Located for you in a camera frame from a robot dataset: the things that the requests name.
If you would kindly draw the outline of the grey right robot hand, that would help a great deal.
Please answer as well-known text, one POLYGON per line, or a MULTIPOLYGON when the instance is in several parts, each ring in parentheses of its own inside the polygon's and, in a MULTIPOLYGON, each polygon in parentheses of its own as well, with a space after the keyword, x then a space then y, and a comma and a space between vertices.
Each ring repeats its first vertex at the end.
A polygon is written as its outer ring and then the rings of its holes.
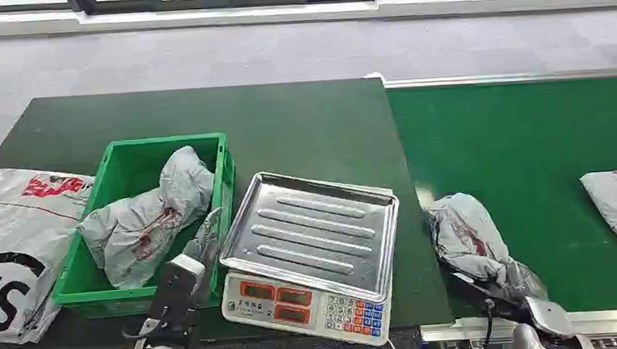
POLYGON ((459 272, 444 272, 449 292, 467 301, 471 306, 489 311, 491 315, 517 323, 531 324, 532 312, 526 294, 509 285, 494 281, 474 280, 459 272))

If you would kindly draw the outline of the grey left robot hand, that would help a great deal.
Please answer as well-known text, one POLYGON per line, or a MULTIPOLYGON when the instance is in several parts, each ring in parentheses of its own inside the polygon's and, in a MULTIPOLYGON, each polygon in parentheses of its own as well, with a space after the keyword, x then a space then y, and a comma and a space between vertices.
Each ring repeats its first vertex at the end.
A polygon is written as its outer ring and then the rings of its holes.
POLYGON ((183 249, 185 255, 204 265, 204 273, 199 279, 195 294, 191 296, 192 304, 197 309, 207 304, 212 290, 210 286, 215 275, 216 257, 220 252, 218 234, 222 212, 222 207, 214 208, 183 249))

